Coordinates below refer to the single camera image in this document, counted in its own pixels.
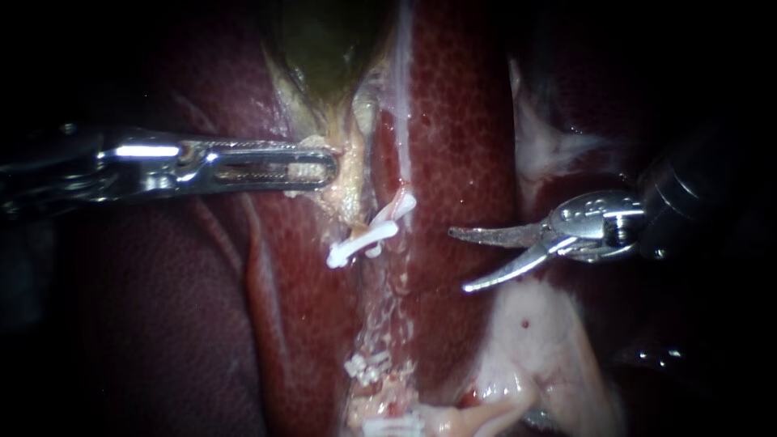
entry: scissors blade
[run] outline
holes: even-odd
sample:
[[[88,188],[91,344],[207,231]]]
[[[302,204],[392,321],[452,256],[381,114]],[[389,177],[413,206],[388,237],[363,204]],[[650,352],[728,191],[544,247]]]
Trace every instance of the scissors blade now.
[[[574,244],[577,240],[578,238],[573,236],[549,236],[549,234],[543,234],[535,244],[526,249],[515,260],[510,261],[504,267],[497,269],[493,273],[487,274],[472,282],[465,283],[462,286],[462,289],[466,293],[473,293],[499,285],[513,278],[518,278],[519,276],[536,269],[540,264],[548,261],[551,257],[555,257],[559,250]]]
[[[451,227],[448,235],[476,244],[503,248],[529,248],[540,239],[545,220],[524,226],[485,229],[483,227]]]

